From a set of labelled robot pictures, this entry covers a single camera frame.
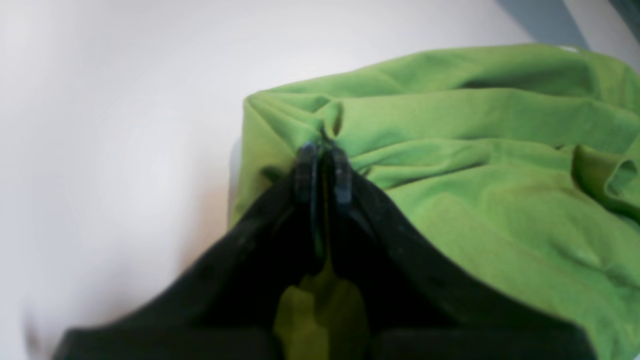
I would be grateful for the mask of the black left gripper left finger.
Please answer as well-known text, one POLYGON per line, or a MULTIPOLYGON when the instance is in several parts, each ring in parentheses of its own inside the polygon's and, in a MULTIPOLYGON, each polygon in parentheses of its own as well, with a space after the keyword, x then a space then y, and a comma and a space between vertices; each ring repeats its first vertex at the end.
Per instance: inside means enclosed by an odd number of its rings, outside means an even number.
POLYGON ((283 292, 326 259, 318 224, 320 146, 160 295, 107 325, 69 330, 55 360, 281 360, 283 292))

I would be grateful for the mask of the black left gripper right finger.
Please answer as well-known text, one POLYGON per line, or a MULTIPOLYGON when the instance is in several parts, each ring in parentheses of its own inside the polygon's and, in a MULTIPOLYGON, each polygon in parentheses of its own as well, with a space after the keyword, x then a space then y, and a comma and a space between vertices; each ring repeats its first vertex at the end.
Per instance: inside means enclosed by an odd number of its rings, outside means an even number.
POLYGON ((594 360, 585 331, 455 264, 340 148, 325 178, 330 256, 363 298, 367 360, 594 360))

